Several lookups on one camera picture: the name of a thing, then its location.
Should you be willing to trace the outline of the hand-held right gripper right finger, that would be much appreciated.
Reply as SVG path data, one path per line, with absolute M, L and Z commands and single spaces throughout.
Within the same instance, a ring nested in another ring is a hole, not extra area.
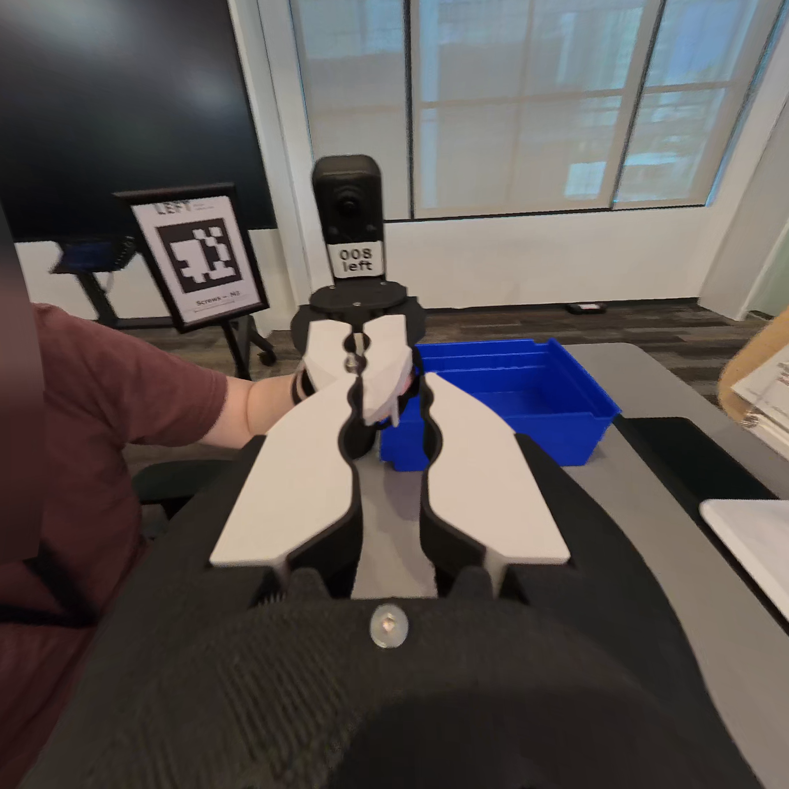
M 524 455 L 518 434 L 481 401 L 435 372 L 420 386 L 424 452 L 420 547 L 448 597 L 467 570 L 497 595 L 517 570 L 571 567 L 570 549 Z

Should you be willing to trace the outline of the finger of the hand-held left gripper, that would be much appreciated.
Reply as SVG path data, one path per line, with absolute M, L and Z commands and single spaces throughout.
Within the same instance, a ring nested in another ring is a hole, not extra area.
M 401 314 L 380 316 L 361 328 L 364 369 L 361 417 L 367 427 L 392 419 L 399 423 L 398 389 L 403 376 L 413 365 L 413 350 L 408 343 L 406 318 Z
M 349 323 L 332 320 L 311 321 L 304 352 L 304 372 L 313 392 L 329 388 L 337 381 L 353 382 L 346 369 L 346 341 L 352 335 Z

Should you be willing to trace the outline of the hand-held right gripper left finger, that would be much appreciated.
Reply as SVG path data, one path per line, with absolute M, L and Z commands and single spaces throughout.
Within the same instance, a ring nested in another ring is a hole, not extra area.
M 315 570 L 350 597 L 359 563 L 359 476 L 346 440 L 359 378 L 341 377 L 294 407 L 265 436 L 210 555 L 214 568 L 265 567 L 287 586 Z

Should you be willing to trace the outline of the person's left forearm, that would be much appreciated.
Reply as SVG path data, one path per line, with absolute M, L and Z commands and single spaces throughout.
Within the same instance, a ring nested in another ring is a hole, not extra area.
M 239 450 L 253 438 L 266 435 L 293 408 L 295 378 L 278 376 L 252 382 L 227 377 L 219 417 L 198 443 Z

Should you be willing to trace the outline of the black sign stand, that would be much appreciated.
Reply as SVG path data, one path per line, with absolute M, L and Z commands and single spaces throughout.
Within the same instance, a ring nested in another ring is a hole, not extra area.
M 251 380 L 250 359 L 253 349 L 257 349 L 257 357 L 264 367 L 270 368 L 277 363 L 274 347 L 258 332 L 251 314 L 221 320 L 219 327 L 230 350 L 237 378 Z

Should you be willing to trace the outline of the blue plastic bin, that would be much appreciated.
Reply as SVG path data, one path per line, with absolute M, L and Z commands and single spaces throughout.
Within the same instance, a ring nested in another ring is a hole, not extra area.
M 584 466 L 621 409 L 557 340 L 420 343 L 435 372 L 528 435 L 560 466 Z

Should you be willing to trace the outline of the framed marker sign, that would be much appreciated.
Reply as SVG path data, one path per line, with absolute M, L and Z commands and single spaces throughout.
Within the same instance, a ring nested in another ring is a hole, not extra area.
M 269 309 L 235 184 L 114 192 L 180 333 Z

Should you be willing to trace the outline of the large gridded window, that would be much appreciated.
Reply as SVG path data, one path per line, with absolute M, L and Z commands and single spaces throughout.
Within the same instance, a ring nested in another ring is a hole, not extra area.
M 299 1 L 315 159 L 380 166 L 389 221 L 705 204 L 776 1 Z

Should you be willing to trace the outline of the black desk mat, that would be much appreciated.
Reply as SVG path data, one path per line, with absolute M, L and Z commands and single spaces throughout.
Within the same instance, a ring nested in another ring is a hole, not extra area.
M 708 499 L 776 500 L 777 496 L 687 418 L 617 416 L 613 424 L 764 610 L 787 633 L 787 617 L 715 535 L 700 511 Z

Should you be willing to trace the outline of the person in maroon shirt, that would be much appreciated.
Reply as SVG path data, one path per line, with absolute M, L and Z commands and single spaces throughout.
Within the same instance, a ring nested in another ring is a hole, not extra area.
M 124 448 L 202 439 L 224 406 L 226 377 L 52 305 L 34 314 L 45 383 L 42 537 L 101 618 L 148 548 Z M 44 748 L 94 636 L 95 626 L 2 623 L 2 787 L 16 787 Z

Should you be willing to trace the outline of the black floor stand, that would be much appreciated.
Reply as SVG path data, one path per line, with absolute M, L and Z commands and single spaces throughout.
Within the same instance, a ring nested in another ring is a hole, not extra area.
M 80 271 L 74 276 L 95 311 L 95 321 L 105 327 L 119 329 L 120 318 L 107 297 L 98 275 L 91 271 Z

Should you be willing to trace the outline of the white flat board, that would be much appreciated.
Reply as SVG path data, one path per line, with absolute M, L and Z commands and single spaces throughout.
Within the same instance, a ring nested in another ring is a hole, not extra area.
M 788 501 L 708 499 L 701 518 L 788 620 Z

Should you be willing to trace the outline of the brown cardboard box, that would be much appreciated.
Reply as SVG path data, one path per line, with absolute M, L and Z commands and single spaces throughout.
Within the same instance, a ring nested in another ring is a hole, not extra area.
M 747 403 L 732 390 L 734 383 L 742 380 L 761 366 L 777 351 L 788 346 L 788 309 L 768 322 L 724 368 L 718 382 L 718 401 L 730 419 L 751 435 L 765 443 L 784 459 L 788 459 L 788 432 L 757 427 L 748 429 L 743 424 Z

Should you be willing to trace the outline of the printed paper sheets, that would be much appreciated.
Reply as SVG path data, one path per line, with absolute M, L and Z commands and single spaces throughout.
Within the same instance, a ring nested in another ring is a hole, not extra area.
M 743 424 L 788 432 L 788 346 L 732 386 L 747 403 Z

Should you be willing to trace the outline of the large black wall screen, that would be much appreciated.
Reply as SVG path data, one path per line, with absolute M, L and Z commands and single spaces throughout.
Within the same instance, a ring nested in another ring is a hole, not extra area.
M 115 192 L 233 183 L 276 227 L 223 1 L 2 1 L 2 208 L 15 242 L 133 232 Z

